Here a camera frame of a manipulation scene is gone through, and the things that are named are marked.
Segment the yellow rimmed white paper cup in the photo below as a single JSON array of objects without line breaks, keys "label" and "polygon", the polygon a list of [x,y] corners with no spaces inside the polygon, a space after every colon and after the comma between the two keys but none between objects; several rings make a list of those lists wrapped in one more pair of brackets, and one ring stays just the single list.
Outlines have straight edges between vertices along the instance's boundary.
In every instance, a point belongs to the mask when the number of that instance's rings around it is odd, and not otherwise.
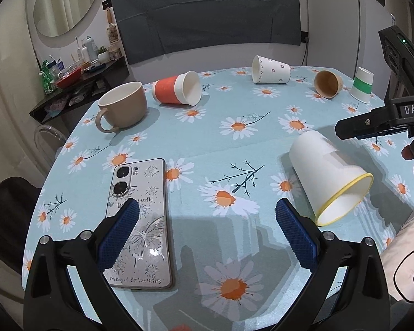
[{"label": "yellow rimmed white paper cup", "polygon": [[317,226],[327,226],[345,217],[363,201],[374,181],[371,173],[351,162],[317,131],[297,137],[289,158]]}]

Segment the pink hearts white paper cup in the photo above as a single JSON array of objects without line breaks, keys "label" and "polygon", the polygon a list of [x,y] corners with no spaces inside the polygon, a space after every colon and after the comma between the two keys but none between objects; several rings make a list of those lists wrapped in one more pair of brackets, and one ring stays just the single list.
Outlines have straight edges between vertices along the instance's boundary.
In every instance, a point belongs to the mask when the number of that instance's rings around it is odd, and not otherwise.
[{"label": "pink hearts white paper cup", "polygon": [[289,64],[256,55],[252,62],[254,84],[287,84],[291,79]]}]

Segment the dark grey hanging cloth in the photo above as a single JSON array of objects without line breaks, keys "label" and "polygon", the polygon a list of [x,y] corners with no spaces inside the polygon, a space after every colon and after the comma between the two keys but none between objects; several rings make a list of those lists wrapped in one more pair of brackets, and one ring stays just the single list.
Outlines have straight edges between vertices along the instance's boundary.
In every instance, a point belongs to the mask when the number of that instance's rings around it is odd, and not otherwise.
[{"label": "dark grey hanging cloth", "polygon": [[240,43],[301,43],[300,0],[111,0],[131,64]]}]

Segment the small potted plant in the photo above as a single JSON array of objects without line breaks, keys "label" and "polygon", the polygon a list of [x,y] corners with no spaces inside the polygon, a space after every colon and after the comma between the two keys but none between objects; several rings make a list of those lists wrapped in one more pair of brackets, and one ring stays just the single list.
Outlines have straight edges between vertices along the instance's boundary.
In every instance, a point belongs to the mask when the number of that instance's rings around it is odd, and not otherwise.
[{"label": "small potted plant", "polygon": [[105,46],[101,46],[98,50],[98,59],[100,63],[107,63],[110,61],[109,51]]}]

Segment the red bowl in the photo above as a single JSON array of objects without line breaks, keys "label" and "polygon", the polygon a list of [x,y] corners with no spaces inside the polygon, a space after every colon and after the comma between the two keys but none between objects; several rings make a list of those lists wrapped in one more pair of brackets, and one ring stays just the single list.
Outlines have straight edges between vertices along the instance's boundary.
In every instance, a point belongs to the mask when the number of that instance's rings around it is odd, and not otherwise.
[{"label": "red bowl", "polygon": [[67,87],[70,87],[75,82],[79,81],[81,79],[82,72],[80,68],[77,68],[70,72],[67,76],[64,76],[63,78],[59,79],[56,82],[56,86],[62,90],[64,90]]}]

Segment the grey spray bottle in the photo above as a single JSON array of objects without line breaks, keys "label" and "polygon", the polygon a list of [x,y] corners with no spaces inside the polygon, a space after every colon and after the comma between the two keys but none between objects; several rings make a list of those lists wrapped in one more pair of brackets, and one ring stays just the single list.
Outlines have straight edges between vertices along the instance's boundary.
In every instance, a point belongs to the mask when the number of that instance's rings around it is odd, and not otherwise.
[{"label": "grey spray bottle", "polygon": [[96,47],[95,41],[91,36],[87,36],[84,40],[84,45],[86,47],[87,53],[89,55],[89,61],[93,63],[98,60],[98,49]]}]

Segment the brown kraft paper cup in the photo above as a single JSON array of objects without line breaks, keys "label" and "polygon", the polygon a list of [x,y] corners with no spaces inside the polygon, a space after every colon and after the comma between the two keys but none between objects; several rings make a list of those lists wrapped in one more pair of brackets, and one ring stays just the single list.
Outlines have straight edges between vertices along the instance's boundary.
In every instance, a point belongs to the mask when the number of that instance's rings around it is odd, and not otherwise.
[{"label": "brown kraft paper cup", "polygon": [[321,97],[333,99],[342,90],[343,80],[338,74],[323,70],[316,74],[314,87]]}]

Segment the clear acrylic chair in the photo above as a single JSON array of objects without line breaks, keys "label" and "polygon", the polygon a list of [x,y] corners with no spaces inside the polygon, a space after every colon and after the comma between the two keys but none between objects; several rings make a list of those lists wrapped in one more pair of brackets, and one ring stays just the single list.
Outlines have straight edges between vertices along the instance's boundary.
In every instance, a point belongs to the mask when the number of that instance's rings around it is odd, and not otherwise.
[{"label": "clear acrylic chair", "polygon": [[34,158],[37,168],[47,176],[65,145],[67,137],[50,125],[39,125],[33,133]]}]

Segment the oval wall mirror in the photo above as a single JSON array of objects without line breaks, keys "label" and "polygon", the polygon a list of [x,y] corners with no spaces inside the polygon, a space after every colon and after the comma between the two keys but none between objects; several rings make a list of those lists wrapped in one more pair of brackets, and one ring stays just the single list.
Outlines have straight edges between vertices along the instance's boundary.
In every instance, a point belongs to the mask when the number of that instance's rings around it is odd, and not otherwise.
[{"label": "oval wall mirror", "polygon": [[44,39],[80,37],[101,9],[102,0],[35,0],[33,21]]}]

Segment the silver butterfly case smartphone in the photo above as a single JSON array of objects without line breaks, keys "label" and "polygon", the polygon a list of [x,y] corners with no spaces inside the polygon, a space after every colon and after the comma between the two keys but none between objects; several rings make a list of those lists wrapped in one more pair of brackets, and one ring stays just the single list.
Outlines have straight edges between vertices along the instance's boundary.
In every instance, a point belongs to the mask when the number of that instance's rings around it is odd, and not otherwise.
[{"label": "silver butterfly case smartphone", "polygon": [[167,237],[165,161],[114,158],[106,215],[113,216],[128,199],[139,205],[139,219],[112,268],[110,285],[129,289],[167,289],[172,268]]}]

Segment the black chair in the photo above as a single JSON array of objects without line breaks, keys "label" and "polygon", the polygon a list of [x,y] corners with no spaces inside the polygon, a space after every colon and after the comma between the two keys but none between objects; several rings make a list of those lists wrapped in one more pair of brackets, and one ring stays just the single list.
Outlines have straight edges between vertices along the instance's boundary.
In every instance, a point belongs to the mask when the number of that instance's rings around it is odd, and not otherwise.
[{"label": "black chair", "polygon": [[22,273],[24,246],[41,190],[25,178],[13,176],[0,183],[0,260]]}]

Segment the green glittery figurine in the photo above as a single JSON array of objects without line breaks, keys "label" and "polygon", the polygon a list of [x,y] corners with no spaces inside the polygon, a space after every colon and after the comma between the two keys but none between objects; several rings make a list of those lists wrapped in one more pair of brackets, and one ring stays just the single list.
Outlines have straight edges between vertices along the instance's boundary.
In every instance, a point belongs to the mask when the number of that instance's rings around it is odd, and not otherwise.
[{"label": "green glittery figurine", "polygon": [[52,76],[48,65],[48,61],[44,60],[42,62],[42,68],[39,72],[39,75],[42,78],[42,87],[45,95],[52,94],[55,87],[54,77]]}]

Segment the orange banded white paper cup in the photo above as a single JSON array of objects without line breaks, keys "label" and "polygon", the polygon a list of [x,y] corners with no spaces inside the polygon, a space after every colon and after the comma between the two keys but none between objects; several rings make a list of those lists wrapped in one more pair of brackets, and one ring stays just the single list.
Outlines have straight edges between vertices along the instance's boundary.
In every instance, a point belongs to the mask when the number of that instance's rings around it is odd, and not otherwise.
[{"label": "orange banded white paper cup", "polygon": [[195,71],[160,79],[152,84],[156,102],[172,105],[197,105],[202,96],[200,77]]}]

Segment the black wall shelf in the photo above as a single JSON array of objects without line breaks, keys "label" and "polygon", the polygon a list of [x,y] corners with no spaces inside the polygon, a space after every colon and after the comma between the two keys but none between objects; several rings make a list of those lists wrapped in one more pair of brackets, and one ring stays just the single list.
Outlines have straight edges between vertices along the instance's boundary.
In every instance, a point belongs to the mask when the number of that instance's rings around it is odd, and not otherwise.
[{"label": "black wall shelf", "polygon": [[94,102],[109,90],[123,84],[129,76],[125,58],[107,63],[95,73],[84,73],[81,78],[65,90],[58,89],[42,99],[29,115],[38,123],[51,120]]}]

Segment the white refrigerator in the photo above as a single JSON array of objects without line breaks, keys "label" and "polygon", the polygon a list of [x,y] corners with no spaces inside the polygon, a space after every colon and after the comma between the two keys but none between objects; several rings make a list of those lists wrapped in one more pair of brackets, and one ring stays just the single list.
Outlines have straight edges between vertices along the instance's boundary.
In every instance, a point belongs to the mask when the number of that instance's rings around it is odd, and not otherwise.
[{"label": "white refrigerator", "polygon": [[390,68],[378,32],[393,17],[375,0],[307,0],[309,66],[331,67],[354,77],[363,67],[374,74],[372,92],[385,97]]}]

